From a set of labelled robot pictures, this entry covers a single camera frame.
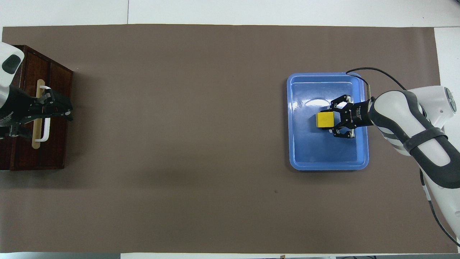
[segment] yellow cube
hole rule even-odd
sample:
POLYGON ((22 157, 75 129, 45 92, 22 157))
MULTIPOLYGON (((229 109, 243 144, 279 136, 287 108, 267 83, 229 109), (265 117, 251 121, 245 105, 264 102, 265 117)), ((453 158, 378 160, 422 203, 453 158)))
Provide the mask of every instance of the yellow cube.
POLYGON ((318 128, 331 128, 334 126, 334 112, 318 112, 316 114, 318 128))

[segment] black strap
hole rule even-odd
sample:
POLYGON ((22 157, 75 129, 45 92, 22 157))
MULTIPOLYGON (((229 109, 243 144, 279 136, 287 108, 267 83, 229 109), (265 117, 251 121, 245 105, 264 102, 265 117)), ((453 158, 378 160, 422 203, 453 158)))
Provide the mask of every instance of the black strap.
POLYGON ((414 136, 406 140, 403 143, 403 145, 407 152, 410 153, 410 151, 418 145, 425 143, 428 140, 433 139, 437 136, 445 136, 447 138, 446 134, 440 128, 433 127, 415 134, 414 136))

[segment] white handle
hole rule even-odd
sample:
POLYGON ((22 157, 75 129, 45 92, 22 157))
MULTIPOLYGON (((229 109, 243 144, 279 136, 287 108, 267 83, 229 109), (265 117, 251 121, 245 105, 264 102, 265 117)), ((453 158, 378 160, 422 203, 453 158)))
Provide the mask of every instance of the white handle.
POLYGON ((51 118, 45 118, 45 126, 43 127, 43 137, 41 139, 36 139, 36 142, 45 142, 50 136, 50 122, 51 118))

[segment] wooden stick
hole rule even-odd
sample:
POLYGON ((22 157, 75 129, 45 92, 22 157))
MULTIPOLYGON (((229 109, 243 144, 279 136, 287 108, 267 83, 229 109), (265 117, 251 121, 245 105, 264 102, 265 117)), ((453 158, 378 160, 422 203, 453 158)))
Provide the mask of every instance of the wooden stick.
MULTIPOLYGON (((43 89, 40 88, 40 86, 45 85, 45 81, 42 79, 37 80, 37 93, 36 97, 40 98, 41 95, 43 94, 43 89)), ((34 129, 32 130, 32 147, 34 149, 40 148, 40 142, 36 142, 35 140, 41 138, 41 123, 42 119, 35 119, 34 120, 34 129)))

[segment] black cable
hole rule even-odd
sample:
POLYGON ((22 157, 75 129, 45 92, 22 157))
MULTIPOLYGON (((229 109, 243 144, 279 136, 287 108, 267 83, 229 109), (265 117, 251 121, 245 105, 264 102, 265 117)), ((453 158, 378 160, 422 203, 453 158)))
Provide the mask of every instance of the black cable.
POLYGON ((378 72, 386 75, 387 77, 391 78, 396 84, 399 85, 399 87, 401 87, 401 89, 407 90, 400 82, 398 82, 398 80, 396 80, 390 74, 388 74, 387 72, 385 72, 385 71, 383 71, 381 69, 375 68, 375 67, 358 67, 358 68, 355 68, 355 69, 352 69, 352 70, 348 70, 347 72, 345 72, 345 74, 348 74, 348 73, 353 72, 353 71, 358 71, 358 70, 374 70, 374 71, 378 71, 378 72))
MULTIPOLYGON (((357 259, 356 256, 345 256, 345 257, 342 257, 341 259, 346 259, 346 258, 350 258, 350 257, 353 257, 353 259, 357 259)), ((369 257, 370 259, 377 259, 377 257, 375 255, 373 255, 373 256, 366 255, 366 257, 369 257)))
POLYGON ((370 99, 370 98, 371 98, 371 87, 370 87, 370 85, 368 84, 368 82, 367 82, 366 80, 364 80, 364 78, 362 78, 362 77, 360 77, 360 76, 358 76, 358 75, 351 75, 351 74, 348 74, 348 72, 347 72, 346 74, 349 75, 349 76, 352 76, 352 77, 359 78, 359 79, 361 79, 361 80, 366 84, 366 90, 367 90, 367 92, 368 92, 368 99, 370 99))
MULTIPOLYGON (((426 186, 425 186, 425 181, 423 180, 423 173, 422 173, 421 169, 420 169, 420 182, 422 183, 423 189, 426 192, 428 192, 428 190, 426 189, 426 186)), ((436 223, 439 225, 439 227, 442 229, 442 231, 447 235, 447 237, 449 239, 451 239, 452 242, 454 242, 458 247, 460 247, 460 244, 447 232, 447 230, 443 227, 441 222, 439 222, 439 219, 437 218, 436 212, 434 211, 433 203, 431 202, 431 198, 430 198, 429 194, 427 195, 427 200, 428 200, 428 203, 430 204, 430 209, 431 209, 431 212, 432 212, 432 214, 434 216, 434 219, 436 220, 436 223)))

